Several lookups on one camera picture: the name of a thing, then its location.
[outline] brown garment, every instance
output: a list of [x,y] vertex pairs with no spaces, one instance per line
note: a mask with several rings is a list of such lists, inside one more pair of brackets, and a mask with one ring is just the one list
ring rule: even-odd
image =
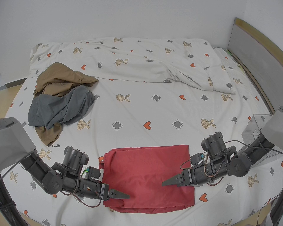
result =
[[[33,97],[40,94],[62,97],[72,88],[79,85],[92,86],[96,82],[98,82],[98,79],[94,77],[73,71],[64,64],[53,63],[38,76]],[[49,130],[44,126],[35,127],[37,135],[45,145],[53,144],[58,139],[62,129],[59,122],[55,123],[54,127]]]

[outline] gray garment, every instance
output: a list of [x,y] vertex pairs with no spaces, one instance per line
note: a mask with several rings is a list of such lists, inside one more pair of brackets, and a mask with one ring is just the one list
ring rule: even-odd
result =
[[51,129],[56,122],[72,124],[86,114],[93,102],[92,92],[84,85],[73,88],[62,97],[40,94],[29,108],[29,125]]

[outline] red garment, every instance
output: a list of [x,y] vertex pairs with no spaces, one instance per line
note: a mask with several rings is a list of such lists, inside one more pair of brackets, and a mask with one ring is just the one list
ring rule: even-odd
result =
[[102,182],[130,195],[130,199],[110,199],[103,204],[118,212],[148,214],[193,206],[194,187],[161,186],[181,173],[180,165],[190,158],[188,148],[178,145],[112,149],[100,163],[100,168],[104,168]]

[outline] headboard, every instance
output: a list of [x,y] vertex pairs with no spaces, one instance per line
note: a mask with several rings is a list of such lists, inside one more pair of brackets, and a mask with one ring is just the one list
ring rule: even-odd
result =
[[239,18],[235,18],[228,50],[245,69],[270,113],[283,106],[283,51]]

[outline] orange heart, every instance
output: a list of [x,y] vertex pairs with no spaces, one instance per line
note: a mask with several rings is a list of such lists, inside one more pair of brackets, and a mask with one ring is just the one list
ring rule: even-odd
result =
[[203,194],[201,195],[201,197],[199,198],[199,200],[206,203],[206,202],[207,202],[206,193],[203,193]]
[[146,128],[146,129],[151,129],[151,127],[149,126],[151,122],[146,122],[143,126]]
[[182,100],[185,100],[186,98],[184,98],[184,95],[180,95],[179,96]]
[[27,210],[24,210],[23,213],[28,216]]
[[99,162],[102,162],[102,161],[103,161],[103,156],[100,156],[100,157],[98,158],[98,160],[99,160]]

